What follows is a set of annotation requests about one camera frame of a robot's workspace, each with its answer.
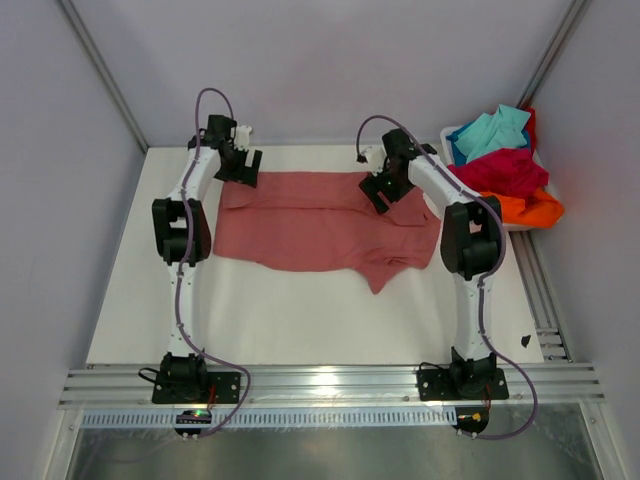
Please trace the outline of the salmon pink t shirt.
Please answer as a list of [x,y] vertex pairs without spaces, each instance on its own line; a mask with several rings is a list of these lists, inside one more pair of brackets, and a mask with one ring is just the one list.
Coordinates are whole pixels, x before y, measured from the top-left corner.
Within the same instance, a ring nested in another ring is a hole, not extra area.
[[353,270],[380,293],[408,268],[426,268],[440,221],[418,190],[383,214],[361,191],[363,172],[265,172],[256,187],[227,183],[212,250],[286,272]]

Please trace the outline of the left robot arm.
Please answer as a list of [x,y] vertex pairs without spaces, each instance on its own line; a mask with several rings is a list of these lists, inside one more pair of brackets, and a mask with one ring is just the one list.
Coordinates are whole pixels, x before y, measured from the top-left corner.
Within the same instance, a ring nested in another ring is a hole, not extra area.
[[203,200],[214,180],[256,187],[262,152],[249,148],[251,128],[225,115],[210,115],[187,145],[187,165],[168,196],[151,206],[158,255],[166,264],[172,292],[167,353],[155,374],[155,404],[236,404],[241,374],[235,367],[213,372],[196,345],[199,279],[212,252]]

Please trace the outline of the white plastic bin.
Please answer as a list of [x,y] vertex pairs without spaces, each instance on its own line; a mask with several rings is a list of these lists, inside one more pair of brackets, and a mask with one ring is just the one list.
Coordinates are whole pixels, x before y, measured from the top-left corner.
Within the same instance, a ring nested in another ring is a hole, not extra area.
[[[454,164],[454,155],[453,155],[453,143],[447,139],[447,137],[452,134],[454,131],[457,131],[459,126],[450,126],[445,127],[440,132],[440,141],[442,144],[443,155],[445,157],[444,162],[447,165]],[[505,228],[511,232],[524,232],[532,230],[531,226],[520,225],[520,224],[506,224]]]

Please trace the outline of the crimson red t shirt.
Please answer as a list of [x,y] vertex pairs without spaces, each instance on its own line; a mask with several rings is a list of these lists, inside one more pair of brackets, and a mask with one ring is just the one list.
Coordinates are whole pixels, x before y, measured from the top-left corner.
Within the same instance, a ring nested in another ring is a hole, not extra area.
[[549,183],[549,172],[538,165],[526,148],[502,148],[448,169],[476,192],[525,199]]

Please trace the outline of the teal t shirt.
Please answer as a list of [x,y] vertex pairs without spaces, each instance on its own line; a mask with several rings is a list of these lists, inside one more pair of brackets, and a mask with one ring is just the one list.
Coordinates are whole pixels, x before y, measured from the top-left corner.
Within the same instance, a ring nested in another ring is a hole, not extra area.
[[533,126],[533,120],[531,109],[500,104],[492,114],[483,113],[445,135],[451,148],[451,163],[463,166],[501,149],[531,149],[528,127]]

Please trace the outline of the red t shirt in bin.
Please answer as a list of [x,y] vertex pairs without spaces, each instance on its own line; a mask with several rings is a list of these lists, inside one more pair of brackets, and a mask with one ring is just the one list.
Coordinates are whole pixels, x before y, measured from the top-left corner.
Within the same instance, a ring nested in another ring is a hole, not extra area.
[[528,138],[527,145],[532,153],[536,151],[537,134],[536,134],[536,111],[534,108],[528,107],[525,112],[529,114],[529,119],[524,127],[524,134]]

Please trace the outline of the black controller board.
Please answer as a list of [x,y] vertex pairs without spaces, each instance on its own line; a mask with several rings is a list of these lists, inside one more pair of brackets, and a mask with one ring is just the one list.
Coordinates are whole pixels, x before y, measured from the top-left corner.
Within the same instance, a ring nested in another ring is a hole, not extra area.
[[188,409],[179,412],[173,421],[175,432],[181,437],[198,436],[212,425],[212,414],[209,410]]
[[488,426],[489,410],[486,407],[456,407],[453,428],[458,435],[466,434],[474,437],[481,434]]

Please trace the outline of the left corner aluminium post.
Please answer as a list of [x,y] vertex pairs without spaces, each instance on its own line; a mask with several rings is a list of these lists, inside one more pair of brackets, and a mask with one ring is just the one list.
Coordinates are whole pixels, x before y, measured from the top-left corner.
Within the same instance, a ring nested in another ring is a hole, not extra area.
[[66,21],[127,131],[134,139],[139,150],[146,154],[149,150],[149,143],[74,2],[71,0],[54,0],[54,4]]

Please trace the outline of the corner aluminium post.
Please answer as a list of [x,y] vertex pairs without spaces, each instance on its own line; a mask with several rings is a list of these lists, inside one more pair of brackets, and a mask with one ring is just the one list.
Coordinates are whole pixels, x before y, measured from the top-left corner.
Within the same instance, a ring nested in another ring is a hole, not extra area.
[[519,97],[517,102],[519,108],[525,109],[533,105],[591,4],[591,0],[571,0],[569,2],[524,91]]
[[71,0],[54,0],[54,4],[66,21],[127,131],[134,139],[139,150],[146,154],[149,150],[149,143],[74,2]]

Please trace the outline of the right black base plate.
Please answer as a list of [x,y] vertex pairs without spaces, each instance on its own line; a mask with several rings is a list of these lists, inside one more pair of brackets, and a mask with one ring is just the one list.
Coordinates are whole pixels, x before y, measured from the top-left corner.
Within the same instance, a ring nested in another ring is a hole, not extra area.
[[488,374],[464,377],[449,367],[422,362],[416,370],[421,401],[507,400],[510,398],[505,374],[495,369]]

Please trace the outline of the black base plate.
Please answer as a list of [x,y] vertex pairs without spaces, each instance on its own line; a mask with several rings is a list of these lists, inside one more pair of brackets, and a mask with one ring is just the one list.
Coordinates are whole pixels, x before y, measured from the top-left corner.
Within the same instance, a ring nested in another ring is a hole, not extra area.
[[464,377],[449,367],[422,362],[416,370],[421,401],[507,400],[510,398],[505,374],[495,369],[488,374]]
[[241,375],[214,371],[205,377],[170,378],[160,376],[154,382],[153,404],[237,404]]

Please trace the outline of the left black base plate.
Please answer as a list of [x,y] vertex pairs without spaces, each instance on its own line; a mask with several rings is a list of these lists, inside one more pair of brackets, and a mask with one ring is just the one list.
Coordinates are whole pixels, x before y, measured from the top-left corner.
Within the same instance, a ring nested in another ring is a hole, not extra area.
[[160,376],[154,382],[153,404],[237,404],[241,375],[214,371],[205,377],[170,378]]

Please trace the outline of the aluminium rail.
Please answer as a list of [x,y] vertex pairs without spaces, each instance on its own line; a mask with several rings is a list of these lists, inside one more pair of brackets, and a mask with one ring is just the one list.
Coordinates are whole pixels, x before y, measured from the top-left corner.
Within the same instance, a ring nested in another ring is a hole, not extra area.
[[544,361],[572,363],[558,309],[532,234],[530,231],[515,231],[510,233],[510,239]]
[[[68,373],[58,407],[142,408],[151,404],[153,384],[138,365],[104,366]],[[540,363],[524,367],[539,402],[603,402],[605,394],[593,366]],[[419,403],[413,366],[251,366],[236,388],[249,406],[414,406]]]

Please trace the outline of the right corner aluminium post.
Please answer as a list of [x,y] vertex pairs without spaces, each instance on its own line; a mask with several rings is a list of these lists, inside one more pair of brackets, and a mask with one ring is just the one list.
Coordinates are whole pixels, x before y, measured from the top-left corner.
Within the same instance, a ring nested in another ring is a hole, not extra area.
[[571,0],[569,2],[524,91],[519,97],[517,102],[519,108],[525,109],[533,105],[591,4],[591,0]]

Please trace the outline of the aluminium front rail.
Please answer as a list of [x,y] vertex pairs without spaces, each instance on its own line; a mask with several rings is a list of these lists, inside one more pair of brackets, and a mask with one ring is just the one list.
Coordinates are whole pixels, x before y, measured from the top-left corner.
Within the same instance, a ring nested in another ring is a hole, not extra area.
[[[68,373],[58,407],[142,408],[151,404],[153,384],[138,365],[104,366]],[[603,402],[605,394],[593,366],[540,363],[524,367],[539,402]],[[413,366],[251,366],[236,388],[249,406],[414,406],[419,403]]]

